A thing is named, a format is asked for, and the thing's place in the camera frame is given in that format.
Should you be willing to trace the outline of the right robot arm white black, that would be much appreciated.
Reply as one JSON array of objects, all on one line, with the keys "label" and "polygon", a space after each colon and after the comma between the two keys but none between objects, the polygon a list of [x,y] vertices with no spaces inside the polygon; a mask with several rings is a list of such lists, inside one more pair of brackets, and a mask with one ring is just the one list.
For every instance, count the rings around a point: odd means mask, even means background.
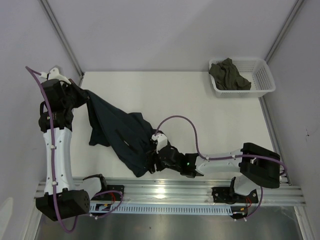
[{"label": "right robot arm white black", "polygon": [[217,173],[233,173],[228,196],[234,202],[241,201],[259,187],[277,189],[280,186],[280,155],[251,142],[227,154],[204,156],[180,153],[168,144],[160,150],[149,151],[146,156],[151,174],[170,169],[194,179]]}]

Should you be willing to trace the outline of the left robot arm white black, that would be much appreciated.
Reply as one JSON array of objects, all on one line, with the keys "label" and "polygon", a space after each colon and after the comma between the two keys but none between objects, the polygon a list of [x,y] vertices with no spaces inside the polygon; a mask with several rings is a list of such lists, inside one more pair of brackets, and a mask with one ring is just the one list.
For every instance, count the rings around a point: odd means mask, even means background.
[{"label": "left robot arm white black", "polygon": [[47,170],[44,195],[35,200],[35,205],[56,222],[89,213],[91,199],[105,199],[109,188],[102,174],[85,177],[79,186],[72,176],[73,110],[85,104],[88,95],[65,80],[50,79],[41,87],[45,100],[40,104],[38,124],[45,141]]}]

